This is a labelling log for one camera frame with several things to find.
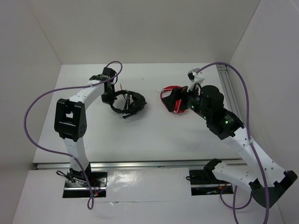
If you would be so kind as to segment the black headset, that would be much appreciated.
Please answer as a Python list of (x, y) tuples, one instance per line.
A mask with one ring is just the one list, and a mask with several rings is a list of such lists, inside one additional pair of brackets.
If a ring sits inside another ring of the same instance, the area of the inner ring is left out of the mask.
[(115, 93), (116, 99), (119, 95), (122, 95), (125, 99), (123, 109), (114, 107), (114, 104), (109, 104), (110, 108), (117, 114), (124, 114), (123, 119), (127, 119), (138, 114), (142, 111), (147, 104), (146, 99), (143, 95), (138, 92), (120, 90)]

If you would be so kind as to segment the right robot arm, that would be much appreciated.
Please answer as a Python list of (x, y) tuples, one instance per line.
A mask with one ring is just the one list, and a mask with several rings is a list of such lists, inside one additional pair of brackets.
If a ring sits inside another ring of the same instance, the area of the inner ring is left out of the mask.
[(224, 96), (213, 85), (189, 91), (186, 86), (174, 88), (162, 98), (167, 110), (173, 112), (177, 102), (206, 121), (206, 126), (220, 140), (231, 146), (246, 162), (242, 171), (220, 159), (212, 159), (204, 166), (204, 178), (209, 183), (226, 181), (247, 190), (262, 207), (271, 208), (292, 186), (298, 176), (280, 167), (257, 142), (250, 138), (245, 125), (231, 111), (224, 108)]

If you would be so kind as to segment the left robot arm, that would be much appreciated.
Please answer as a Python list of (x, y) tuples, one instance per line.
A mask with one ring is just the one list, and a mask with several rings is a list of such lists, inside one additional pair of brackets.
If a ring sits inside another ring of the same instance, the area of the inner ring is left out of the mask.
[(56, 104), (54, 130), (65, 143), (70, 158), (70, 175), (81, 186), (92, 182), (91, 165), (85, 153), (83, 136), (87, 131), (86, 110), (98, 98), (110, 104), (115, 101), (116, 71), (105, 67), (99, 75), (90, 77), (88, 87)]

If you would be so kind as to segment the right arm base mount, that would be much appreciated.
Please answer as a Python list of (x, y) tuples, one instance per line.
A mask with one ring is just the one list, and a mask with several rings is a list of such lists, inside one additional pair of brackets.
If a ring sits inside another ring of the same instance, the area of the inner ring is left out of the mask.
[(221, 192), (223, 194), (233, 194), (231, 183), (208, 179), (204, 174), (204, 170), (189, 170), (186, 180), (190, 182), (192, 196), (219, 195)]

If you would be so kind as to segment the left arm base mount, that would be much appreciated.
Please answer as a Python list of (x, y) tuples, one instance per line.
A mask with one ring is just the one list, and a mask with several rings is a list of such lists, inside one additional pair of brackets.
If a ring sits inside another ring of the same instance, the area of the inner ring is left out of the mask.
[[(66, 174), (58, 170), (57, 175), (65, 178), (63, 198), (89, 198), (90, 191), (85, 180), (71, 177), (70, 172)], [(106, 197), (107, 193), (107, 172), (92, 172), (90, 185), (95, 198)]]

